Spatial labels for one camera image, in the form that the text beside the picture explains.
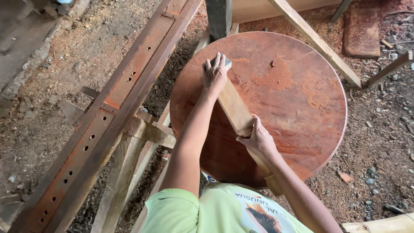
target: green t-shirt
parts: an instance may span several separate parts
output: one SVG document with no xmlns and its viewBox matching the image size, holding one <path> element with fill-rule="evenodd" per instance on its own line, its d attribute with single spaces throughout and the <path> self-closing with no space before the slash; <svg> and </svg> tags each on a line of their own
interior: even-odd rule
<svg viewBox="0 0 414 233">
<path fill-rule="evenodd" d="M 312 233 L 275 201 L 241 185 L 211 183 L 199 200 L 165 189 L 145 205 L 143 233 Z"/>
</svg>

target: dark wooden post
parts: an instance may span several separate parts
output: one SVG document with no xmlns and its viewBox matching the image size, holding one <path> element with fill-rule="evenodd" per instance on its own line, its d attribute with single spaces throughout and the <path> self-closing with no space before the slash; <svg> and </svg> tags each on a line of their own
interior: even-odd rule
<svg viewBox="0 0 414 233">
<path fill-rule="evenodd" d="M 210 41 L 226 37 L 231 28 L 232 0 L 206 0 Z"/>
</svg>

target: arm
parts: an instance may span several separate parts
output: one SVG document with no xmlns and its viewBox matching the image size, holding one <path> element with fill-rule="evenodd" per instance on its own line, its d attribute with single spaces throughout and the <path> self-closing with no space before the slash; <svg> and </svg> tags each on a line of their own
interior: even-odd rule
<svg viewBox="0 0 414 233">
<path fill-rule="evenodd" d="M 267 162 L 298 220 L 315 233 L 342 233 L 328 209 L 284 161 L 258 116 L 253 117 L 251 138 L 237 140 Z"/>
<path fill-rule="evenodd" d="M 160 190 L 184 189 L 198 198 L 200 154 L 214 103 L 227 81 L 225 58 L 218 53 L 213 67 L 208 59 L 203 66 L 203 92 L 180 131 Z"/>
</svg>

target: dirt floor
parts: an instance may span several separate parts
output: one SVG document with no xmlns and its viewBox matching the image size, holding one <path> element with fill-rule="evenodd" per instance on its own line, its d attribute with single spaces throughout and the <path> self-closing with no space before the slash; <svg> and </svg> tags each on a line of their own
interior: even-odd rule
<svg viewBox="0 0 414 233">
<path fill-rule="evenodd" d="M 79 93 L 80 88 L 88 86 L 98 91 L 103 88 L 159 2 L 96 0 L 72 28 L 53 41 L 48 68 L 40 67 L 34 72 L 13 100 L 11 116 L 0 119 L 0 196 L 33 192 L 74 131 L 57 106 L 59 99 L 67 98 L 84 109 L 90 99 Z M 382 46 L 380 59 L 344 57 L 341 53 L 343 17 L 336 23 L 328 23 L 334 10 L 335 6 L 324 7 L 301 15 L 363 80 L 391 62 L 388 54 L 401 55 L 414 50 L 414 43 L 402 43 L 397 51 Z M 385 5 L 381 10 L 380 38 L 390 43 L 413 40 L 410 33 L 414 30 L 414 14 L 388 15 L 413 10 L 414 4 L 409 1 Z M 207 15 L 202 5 L 143 104 L 149 113 L 156 117 L 161 114 L 175 78 L 192 56 L 206 26 Z M 307 43 L 282 17 L 240 25 L 240 32 L 265 29 Z M 414 124 L 410 123 L 414 122 L 413 72 L 408 63 L 393 74 L 398 75 L 396 80 L 384 78 L 383 93 L 379 85 L 360 91 L 343 82 L 349 97 L 344 140 L 328 165 L 306 181 L 339 223 L 394 216 L 385 210 L 386 204 L 406 213 L 414 211 L 414 189 L 411 188 L 414 187 L 414 161 L 410 158 L 414 152 L 414 135 L 407 127 Z M 20 111 L 24 98 L 33 104 L 32 115 L 27 113 L 30 110 Z M 68 232 L 90 231 L 111 164 L 110 160 Z M 153 157 L 120 218 L 117 232 L 129 232 L 164 165 L 160 156 Z M 372 167 L 375 172 L 369 174 L 367 171 Z M 350 183 L 346 184 L 338 171 L 348 173 Z M 11 182 L 8 179 L 13 175 L 16 179 Z M 373 184 L 366 184 L 368 178 L 373 179 Z M 24 188 L 31 183 L 31 189 Z M 276 200 L 290 210 L 284 197 Z"/>
</svg>

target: rusty metal beam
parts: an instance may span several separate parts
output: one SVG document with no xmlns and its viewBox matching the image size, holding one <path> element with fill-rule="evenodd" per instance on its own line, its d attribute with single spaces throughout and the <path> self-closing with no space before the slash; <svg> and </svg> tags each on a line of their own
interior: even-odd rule
<svg viewBox="0 0 414 233">
<path fill-rule="evenodd" d="M 65 232 L 144 101 L 201 0 L 163 0 L 62 149 L 9 232 Z M 176 19 L 162 16 L 171 13 Z"/>
</svg>

